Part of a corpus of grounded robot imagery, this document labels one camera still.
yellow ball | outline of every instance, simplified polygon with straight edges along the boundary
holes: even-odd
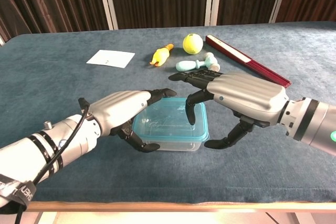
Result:
[[[183,40],[183,49],[188,54],[195,55],[202,50],[203,39],[198,34],[188,34]]]

transparent plastic container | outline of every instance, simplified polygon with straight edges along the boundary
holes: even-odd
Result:
[[[163,98],[139,113],[133,131],[145,143],[158,143],[159,151],[196,151],[209,139],[204,103],[195,105],[195,125],[185,113],[185,98]]]

robotic finger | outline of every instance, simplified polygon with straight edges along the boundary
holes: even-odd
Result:
[[[154,89],[154,90],[147,90],[151,97],[147,100],[147,105],[151,105],[157,101],[160,101],[163,97],[174,97],[177,93],[171,89]]]
[[[200,70],[189,73],[180,72],[169,76],[171,81],[184,81],[190,83],[192,86],[200,88],[201,90],[196,93],[190,94],[185,102],[185,111],[188,121],[191,125],[195,124],[195,104],[212,100],[214,95],[207,91],[206,87],[209,82],[213,81],[216,77],[219,77],[221,73],[211,70]]]
[[[141,138],[134,131],[132,131],[133,118],[123,123],[122,125],[111,129],[111,136],[118,135],[124,139],[129,145],[139,152],[149,153],[154,152],[160,148],[159,144],[151,143],[145,144]]]
[[[221,140],[208,140],[204,143],[204,146],[211,149],[226,149],[235,145],[240,139],[242,139],[248,132],[252,132],[254,123],[249,123],[244,120],[240,122],[230,131],[227,137]]]

wooden table edge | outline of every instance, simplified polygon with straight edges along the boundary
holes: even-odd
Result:
[[[336,202],[273,202],[273,203],[238,203],[238,202],[204,202],[199,204],[168,202],[61,202],[33,201],[27,211],[57,212],[336,212]]]

white paper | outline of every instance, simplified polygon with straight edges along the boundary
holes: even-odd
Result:
[[[134,55],[135,53],[133,52],[99,50],[86,63],[111,66],[111,67],[117,67],[117,68],[125,68],[127,64],[131,61]]]

